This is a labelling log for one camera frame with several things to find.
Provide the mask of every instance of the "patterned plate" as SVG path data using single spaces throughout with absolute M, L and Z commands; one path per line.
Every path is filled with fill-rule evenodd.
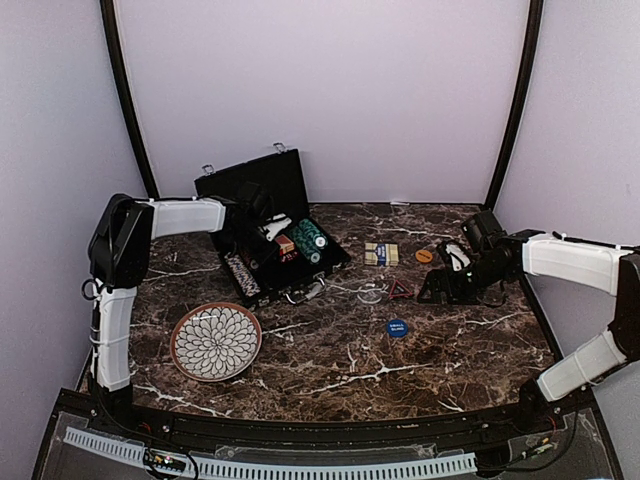
M 262 330 L 256 317 L 233 303 L 208 303 L 187 313 L 171 336 L 171 357 L 195 380 L 219 382 L 256 358 Z

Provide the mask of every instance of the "black briefcase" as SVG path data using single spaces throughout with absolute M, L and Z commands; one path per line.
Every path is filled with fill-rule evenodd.
M 268 243 L 270 250 L 266 253 L 264 249 L 248 251 L 244 244 L 256 229 L 238 231 L 225 226 L 222 232 L 212 234 L 222 267 L 241 303 L 255 308 L 281 298 L 293 304 L 312 298 L 323 289 L 324 278 L 344 268 L 351 257 L 310 217 L 298 150 L 280 151 L 217 172 L 210 169 L 195 181 L 199 196 L 227 200 L 236 199 L 238 191 L 247 184 L 262 187 L 270 197 L 271 212 L 284 213 L 291 219 L 291 224 L 282 232 L 285 239 L 295 236 L 295 227 L 306 219 L 303 224 L 309 225 L 310 221 L 325 237 L 326 245 L 319 250 L 320 260 L 312 263 L 301 253 L 298 244 L 287 253 L 274 241 Z

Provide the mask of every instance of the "white wall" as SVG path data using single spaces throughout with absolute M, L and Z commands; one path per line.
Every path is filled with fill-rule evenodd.
M 143 190 L 99 2 L 0 9 L 0 477 L 30 478 L 88 352 L 90 236 L 112 193 Z
M 528 4 L 117 1 L 162 194 L 281 141 L 313 201 L 484 201 Z
M 640 3 L 550 1 L 527 106 L 497 213 L 511 231 L 559 230 L 640 244 Z M 563 350 L 613 318 L 614 299 L 535 279 Z M 625 478 L 640 478 L 640 365 L 596 395 Z

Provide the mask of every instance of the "blue round button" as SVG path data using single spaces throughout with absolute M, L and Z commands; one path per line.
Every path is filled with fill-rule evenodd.
M 387 323 L 387 333 L 392 337 L 404 337 L 409 331 L 409 325 L 403 320 L 396 318 Z

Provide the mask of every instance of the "orange token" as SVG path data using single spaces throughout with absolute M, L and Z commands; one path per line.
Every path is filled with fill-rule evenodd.
M 416 252 L 416 259 L 420 263 L 431 263 L 431 260 L 433 260 L 433 254 L 427 250 L 418 250 Z

